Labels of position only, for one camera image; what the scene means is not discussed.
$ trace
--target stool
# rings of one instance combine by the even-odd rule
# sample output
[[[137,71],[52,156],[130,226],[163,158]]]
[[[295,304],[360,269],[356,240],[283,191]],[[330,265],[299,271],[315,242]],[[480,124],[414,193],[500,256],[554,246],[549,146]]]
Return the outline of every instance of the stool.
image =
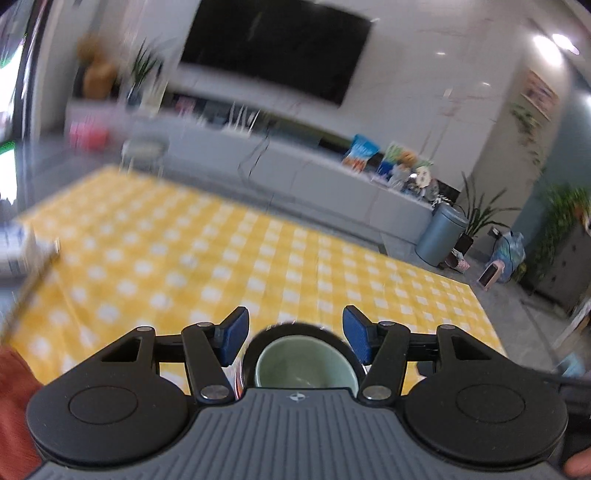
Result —
[[[153,167],[158,167],[158,178],[162,177],[164,171],[164,155],[168,151],[168,146],[168,140],[162,140],[160,138],[130,138],[123,144],[119,171],[125,168],[126,162],[129,162],[127,173],[134,166],[140,164],[148,165],[150,171]]]

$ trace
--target trash can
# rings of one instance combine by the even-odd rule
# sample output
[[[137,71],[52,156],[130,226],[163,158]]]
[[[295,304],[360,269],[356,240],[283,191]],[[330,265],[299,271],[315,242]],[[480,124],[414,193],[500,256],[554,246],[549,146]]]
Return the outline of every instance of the trash can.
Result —
[[[436,267],[452,251],[467,226],[468,220],[462,212],[442,203],[414,251],[429,265]]]

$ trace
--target black television screen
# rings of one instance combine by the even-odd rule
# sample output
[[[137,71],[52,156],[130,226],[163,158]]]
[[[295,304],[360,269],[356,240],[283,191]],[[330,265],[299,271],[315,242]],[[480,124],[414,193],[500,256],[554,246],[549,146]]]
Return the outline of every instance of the black television screen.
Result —
[[[301,0],[201,0],[182,61],[341,104],[371,22]]]

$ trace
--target gray tile floor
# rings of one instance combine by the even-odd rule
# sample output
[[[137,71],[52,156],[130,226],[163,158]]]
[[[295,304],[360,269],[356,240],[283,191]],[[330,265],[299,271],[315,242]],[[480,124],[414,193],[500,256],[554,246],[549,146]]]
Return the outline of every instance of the gray tile floor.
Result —
[[[0,157],[0,161],[6,161],[5,157]],[[47,138],[38,144],[17,146],[17,201],[12,207],[2,202],[0,221],[32,207],[91,171],[118,161],[116,154],[73,151],[62,138]],[[552,370],[568,353],[557,353],[551,348],[552,343],[568,325],[568,319],[553,310],[549,302],[537,296],[528,296],[513,282],[506,285],[495,284],[489,291],[482,290],[476,280],[484,266],[476,259],[468,257],[471,268],[463,275],[453,270],[440,271],[423,262],[414,253],[414,246],[408,242],[361,228],[359,225],[350,225],[345,219],[335,221],[326,212],[319,212],[306,205],[294,205],[288,200],[276,198],[269,192],[230,184],[224,182],[224,179],[213,179],[203,172],[192,169],[191,165],[180,164],[176,159],[167,159],[164,176],[470,285],[490,318],[509,358],[521,365]],[[0,193],[3,181],[6,182],[0,179]],[[575,338],[570,345],[581,351],[582,357],[591,362],[591,354],[587,353],[591,352],[591,339],[585,335]]]

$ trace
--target silver screw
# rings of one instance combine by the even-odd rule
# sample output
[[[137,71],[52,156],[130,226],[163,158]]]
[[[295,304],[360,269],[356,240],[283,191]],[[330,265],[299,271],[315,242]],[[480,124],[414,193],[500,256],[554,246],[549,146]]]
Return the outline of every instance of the silver screw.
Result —
[[[372,385],[363,389],[363,396],[368,400],[387,400],[392,396],[392,390],[383,385]]]
[[[208,385],[201,389],[201,396],[206,400],[223,400],[230,391],[223,385]]]

